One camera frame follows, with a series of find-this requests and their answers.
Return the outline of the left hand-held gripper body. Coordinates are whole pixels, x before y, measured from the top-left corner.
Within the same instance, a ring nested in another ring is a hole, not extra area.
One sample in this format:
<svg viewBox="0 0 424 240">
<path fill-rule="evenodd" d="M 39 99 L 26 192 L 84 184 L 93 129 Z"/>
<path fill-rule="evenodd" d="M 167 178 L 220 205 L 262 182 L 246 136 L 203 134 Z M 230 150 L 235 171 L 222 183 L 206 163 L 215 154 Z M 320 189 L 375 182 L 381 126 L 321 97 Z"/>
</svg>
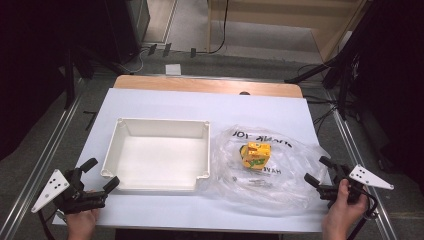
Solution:
<svg viewBox="0 0 424 240">
<path fill-rule="evenodd" d="M 62 173 L 59 169 L 55 169 L 31 212 L 39 212 L 50 202 L 64 214 L 104 208 L 108 197 L 108 185 L 100 191 L 85 191 L 85 185 L 81 181 L 82 173 L 86 173 L 86 170 L 75 168 Z"/>
</svg>

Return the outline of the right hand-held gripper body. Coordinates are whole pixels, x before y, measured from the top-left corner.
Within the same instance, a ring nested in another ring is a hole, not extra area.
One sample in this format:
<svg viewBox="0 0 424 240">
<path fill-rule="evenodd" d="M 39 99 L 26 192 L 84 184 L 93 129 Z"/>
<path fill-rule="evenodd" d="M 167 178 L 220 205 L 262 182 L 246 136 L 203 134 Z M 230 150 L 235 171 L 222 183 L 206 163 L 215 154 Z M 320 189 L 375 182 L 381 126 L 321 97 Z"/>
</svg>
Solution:
<svg viewBox="0 0 424 240">
<path fill-rule="evenodd" d="M 343 179 L 346 179 L 349 182 L 349 204 L 354 204 L 359 200 L 364 186 L 377 187 L 387 190 L 394 189 L 393 184 L 388 183 L 361 165 L 356 165 L 351 168 L 347 165 L 330 164 L 328 169 L 333 170 L 335 173 L 333 185 L 322 185 L 320 183 L 316 185 L 316 190 L 322 200 L 335 202 L 337 199 L 340 181 Z"/>
</svg>

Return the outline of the clear plastic bag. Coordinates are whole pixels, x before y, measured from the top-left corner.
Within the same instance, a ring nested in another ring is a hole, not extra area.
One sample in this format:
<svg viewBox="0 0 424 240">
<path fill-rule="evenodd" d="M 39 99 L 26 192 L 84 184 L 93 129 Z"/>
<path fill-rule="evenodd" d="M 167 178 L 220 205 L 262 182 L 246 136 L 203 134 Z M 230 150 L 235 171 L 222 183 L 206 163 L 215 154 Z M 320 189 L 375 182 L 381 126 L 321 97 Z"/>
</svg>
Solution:
<svg viewBox="0 0 424 240">
<path fill-rule="evenodd" d="M 239 150 L 248 142 L 271 146 L 262 170 L 243 166 Z M 305 144 L 269 129 L 235 125 L 212 139 L 211 176 L 205 191 L 265 211 L 307 209 L 318 193 L 304 175 L 323 181 L 327 170 L 319 159 L 327 155 L 317 144 Z"/>
</svg>

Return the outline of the white plastic bin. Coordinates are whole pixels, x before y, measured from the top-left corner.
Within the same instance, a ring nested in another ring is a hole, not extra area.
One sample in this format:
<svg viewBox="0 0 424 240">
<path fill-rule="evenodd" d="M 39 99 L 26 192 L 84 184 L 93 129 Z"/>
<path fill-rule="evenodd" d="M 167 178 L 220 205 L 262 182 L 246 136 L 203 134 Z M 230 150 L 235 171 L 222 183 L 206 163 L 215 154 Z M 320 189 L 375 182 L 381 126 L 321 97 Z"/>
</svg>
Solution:
<svg viewBox="0 0 424 240">
<path fill-rule="evenodd" d="M 121 191 L 193 191 L 210 176 L 210 123 L 120 118 L 101 175 Z"/>
</svg>

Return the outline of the yellow juice carton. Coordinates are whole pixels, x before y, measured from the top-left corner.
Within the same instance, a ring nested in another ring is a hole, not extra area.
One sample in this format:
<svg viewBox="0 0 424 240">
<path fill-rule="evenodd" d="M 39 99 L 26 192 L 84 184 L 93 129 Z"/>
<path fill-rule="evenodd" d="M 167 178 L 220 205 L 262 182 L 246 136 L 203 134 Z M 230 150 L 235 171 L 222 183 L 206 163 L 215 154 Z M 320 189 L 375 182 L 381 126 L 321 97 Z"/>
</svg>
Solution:
<svg viewBox="0 0 424 240">
<path fill-rule="evenodd" d="M 271 156 L 271 146 L 267 143 L 248 142 L 239 152 L 245 168 L 262 170 Z"/>
</svg>

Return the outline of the person's right hand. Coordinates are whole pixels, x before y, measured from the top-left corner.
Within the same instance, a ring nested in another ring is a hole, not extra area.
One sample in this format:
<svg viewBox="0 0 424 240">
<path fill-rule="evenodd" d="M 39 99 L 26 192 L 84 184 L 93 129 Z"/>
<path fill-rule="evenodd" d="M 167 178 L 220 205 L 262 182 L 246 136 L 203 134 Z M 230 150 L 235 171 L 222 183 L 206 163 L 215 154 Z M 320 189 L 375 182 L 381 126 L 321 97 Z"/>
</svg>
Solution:
<svg viewBox="0 0 424 240">
<path fill-rule="evenodd" d="M 349 186 L 347 179 L 339 183 L 336 202 L 330 207 L 321 223 L 323 240 L 347 240 L 351 225 L 367 209 L 368 199 L 364 195 L 360 196 L 356 204 L 348 204 Z"/>
</svg>

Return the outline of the person's left hand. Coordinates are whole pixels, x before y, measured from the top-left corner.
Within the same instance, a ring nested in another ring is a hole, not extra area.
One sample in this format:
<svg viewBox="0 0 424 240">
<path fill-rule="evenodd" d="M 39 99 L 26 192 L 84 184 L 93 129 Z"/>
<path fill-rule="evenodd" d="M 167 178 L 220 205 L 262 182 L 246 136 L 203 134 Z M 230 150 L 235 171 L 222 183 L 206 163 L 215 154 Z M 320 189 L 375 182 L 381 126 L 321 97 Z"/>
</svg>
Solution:
<svg viewBox="0 0 424 240">
<path fill-rule="evenodd" d="M 65 216 L 67 224 L 67 240 L 91 240 L 100 210 L 98 208 Z"/>
</svg>

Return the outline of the white table mat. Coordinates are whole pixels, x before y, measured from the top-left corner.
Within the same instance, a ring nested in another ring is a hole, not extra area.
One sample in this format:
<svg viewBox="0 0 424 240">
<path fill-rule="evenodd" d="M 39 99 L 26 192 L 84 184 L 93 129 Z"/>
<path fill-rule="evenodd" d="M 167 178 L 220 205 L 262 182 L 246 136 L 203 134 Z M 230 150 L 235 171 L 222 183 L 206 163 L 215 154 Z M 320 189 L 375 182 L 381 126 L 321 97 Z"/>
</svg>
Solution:
<svg viewBox="0 0 424 240">
<path fill-rule="evenodd" d="M 111 88 L 78 161 L 86 189 L 120 180 L 104 227 L 306 233 L 324 154 L 303 98 Z"/>
</svg>

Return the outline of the black tripod stand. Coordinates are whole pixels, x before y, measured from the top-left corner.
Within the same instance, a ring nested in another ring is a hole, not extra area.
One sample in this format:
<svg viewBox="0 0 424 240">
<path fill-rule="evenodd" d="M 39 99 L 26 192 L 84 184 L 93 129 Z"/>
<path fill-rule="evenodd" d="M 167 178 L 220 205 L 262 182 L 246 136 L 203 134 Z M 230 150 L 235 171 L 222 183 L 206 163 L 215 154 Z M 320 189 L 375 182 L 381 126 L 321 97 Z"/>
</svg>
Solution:
<svg viewBox="0 0 424 240">
<path fill-rule="evenodd" d="M 328 69 L 322 85 L 325 89 L 332 89 L 337 83 L 340 83 L 337 99 L 337 109 L 343 120 L 346 119 L 348 81 L 353 78 L 353 60 L 360 49 L 360 36 L 352 33 L 343 49 L 332 59 L 314 67 L 295 78 L 285 80 L 288 84 L 298 84 L 318 73 Z"/>
</svg>

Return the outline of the wooden table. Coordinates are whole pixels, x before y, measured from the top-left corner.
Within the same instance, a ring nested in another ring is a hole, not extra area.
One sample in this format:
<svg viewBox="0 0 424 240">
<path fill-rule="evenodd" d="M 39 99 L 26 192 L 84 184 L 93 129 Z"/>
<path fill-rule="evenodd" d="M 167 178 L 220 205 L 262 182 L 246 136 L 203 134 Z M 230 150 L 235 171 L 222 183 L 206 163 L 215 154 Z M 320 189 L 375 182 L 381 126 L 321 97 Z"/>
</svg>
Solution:
<svg viewBox="0 0 424 240">
<path fill-rule="evenodd" d="M 173 76 L 118 76 L 114 88 L 163 91 L 205 92 L 222 94 L 248 93 L 254 96 L 302 98 L 301 88 L 294 84 L 247 82 Z"/>
</svg>

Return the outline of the black cabinet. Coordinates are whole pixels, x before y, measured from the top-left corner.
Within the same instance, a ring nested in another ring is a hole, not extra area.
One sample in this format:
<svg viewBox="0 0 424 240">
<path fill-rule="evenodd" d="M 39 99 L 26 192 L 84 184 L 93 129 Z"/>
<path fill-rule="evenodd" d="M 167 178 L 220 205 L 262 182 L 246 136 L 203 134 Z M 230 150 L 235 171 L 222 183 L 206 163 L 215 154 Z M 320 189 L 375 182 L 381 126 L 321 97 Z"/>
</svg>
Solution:
<svg viewBox="0 0 424 240">
<path fill-rule="evenodd" d="M 141 50 L 149 22 L 147 0 L 105 0 L 113 43 L 112 56 L 127 63 Z"/>
</svg>

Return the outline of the wooden shelf unit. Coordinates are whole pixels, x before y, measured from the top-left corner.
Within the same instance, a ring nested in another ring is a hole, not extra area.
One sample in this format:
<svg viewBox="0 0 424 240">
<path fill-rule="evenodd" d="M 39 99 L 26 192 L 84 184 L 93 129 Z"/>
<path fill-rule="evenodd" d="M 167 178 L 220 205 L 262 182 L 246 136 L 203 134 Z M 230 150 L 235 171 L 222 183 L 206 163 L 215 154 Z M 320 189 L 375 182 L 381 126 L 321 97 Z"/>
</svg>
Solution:
<svg viewBox="0 0 424 240">
<path fill-rule="evenodd" d="M 309 28 L 321 56 L 330 60 L 348 31 L 353 31 L 370 0 L 207 0 L 207 50 L 213 20 Z"/>
</svg>

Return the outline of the metal floor rail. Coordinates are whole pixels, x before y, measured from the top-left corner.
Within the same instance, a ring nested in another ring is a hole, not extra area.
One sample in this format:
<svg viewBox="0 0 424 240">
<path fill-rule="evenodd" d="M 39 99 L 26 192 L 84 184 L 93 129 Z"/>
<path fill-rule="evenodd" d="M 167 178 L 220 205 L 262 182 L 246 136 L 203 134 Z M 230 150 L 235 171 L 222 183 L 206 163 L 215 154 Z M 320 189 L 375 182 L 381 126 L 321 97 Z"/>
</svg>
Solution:
<svg viewBox="0 0 424 240">
<path fill-rule="evenodd" d="M 352 165 L 361 165 L 362 167 L 367 168 L 367 164 L 365 163 L 357 144 L 352 136 L 351 129 L 349 128 L 349 124 L 346 120 L 344 120 L 340 115 L 340 105 L 337 105 L 337 109 L 333 113 L 336 125 L 340 132 L 340 135 L 343 139 L 344 145 L 349 154 L 349 159 Z M 398 237 L 395 233 L 393 225 L 390 221 L 388 212 L 385 210 L 385 206 L 382 202 L 382 198 L 380 197 L 377 188 L 372 186 L 366 186 L 366 190 L 369 194 L 375 197 L 378 202 L 374 212 L 376 213 L 376 218 L 374 219 L 377 228 L 380 232 L 382 240 L 398 240 Z"/>
<path fill-rule="evenodd" d="M 87 85 L 87 79 L 80 78 L 75 83 L 76 95 L 69 107 L 63 111 L 53 133 L 45 145 L 40 157 L 38 158 L 34 169 L 28 177 L 23 189 L 15 200 L 3 227 L 0 229 L 0 240 L 12 240 L 17 229 L 31 206 L 31 202 L 37 194 L 41 181 L 56 153 L 62 138 L 72 121 L 75 111 L 80 103 L 83 91 Z"/>
</svg>

